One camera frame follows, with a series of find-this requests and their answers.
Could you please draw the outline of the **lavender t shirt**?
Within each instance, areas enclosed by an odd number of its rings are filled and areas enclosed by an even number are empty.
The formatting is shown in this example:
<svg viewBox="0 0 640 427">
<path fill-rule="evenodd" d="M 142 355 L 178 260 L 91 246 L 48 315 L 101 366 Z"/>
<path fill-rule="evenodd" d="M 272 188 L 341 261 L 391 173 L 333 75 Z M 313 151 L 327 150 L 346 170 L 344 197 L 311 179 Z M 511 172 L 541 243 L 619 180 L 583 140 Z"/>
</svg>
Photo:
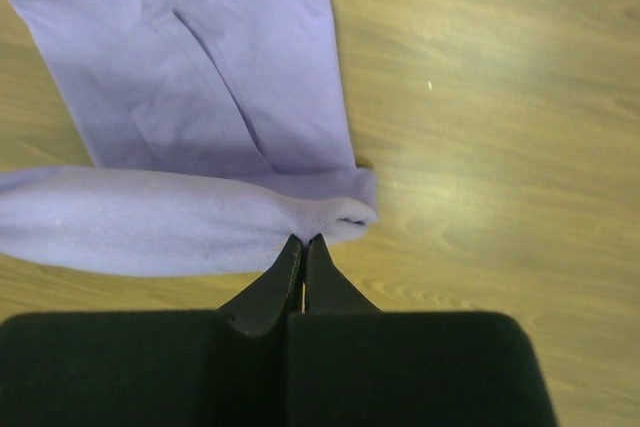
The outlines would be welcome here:
<svg viewBox="0 0 640 427">
<path fill-rule="evenodd" d="M 1 251 L 83 271 L 267 269 L 362 236 L 331 0 L 8 0 L 92 165 L 1 177 Z"/>
</svg>

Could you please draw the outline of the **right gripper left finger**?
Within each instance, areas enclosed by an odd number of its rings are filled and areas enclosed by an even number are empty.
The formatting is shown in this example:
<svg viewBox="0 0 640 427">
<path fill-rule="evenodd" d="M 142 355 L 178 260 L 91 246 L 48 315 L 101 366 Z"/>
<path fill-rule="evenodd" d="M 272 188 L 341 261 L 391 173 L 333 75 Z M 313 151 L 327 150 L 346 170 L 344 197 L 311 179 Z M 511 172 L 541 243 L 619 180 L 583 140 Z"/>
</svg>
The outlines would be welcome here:
<svg viewBox="0 0 640 427">
<path fill-rule="evenodd" d="M 214 310 L 46 312 L 1 326 L 5 426 L 282 426 L 303 247 Z"/>
</svg>

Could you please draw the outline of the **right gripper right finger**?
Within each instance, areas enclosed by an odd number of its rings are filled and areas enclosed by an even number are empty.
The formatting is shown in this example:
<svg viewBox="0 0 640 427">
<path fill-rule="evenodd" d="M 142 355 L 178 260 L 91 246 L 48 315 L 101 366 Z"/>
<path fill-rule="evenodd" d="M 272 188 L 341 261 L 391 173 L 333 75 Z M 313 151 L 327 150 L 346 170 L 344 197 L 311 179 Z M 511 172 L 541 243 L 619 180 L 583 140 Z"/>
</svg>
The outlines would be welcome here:
<svg viewBox="0 0 640 427">
<path fill-rule="evenodd" d="M 287 325 L 290 426 L 554 426 L 533 345 L 487 311 L 385 313 L 306 253 L 304 311 Z"/>
</svg>

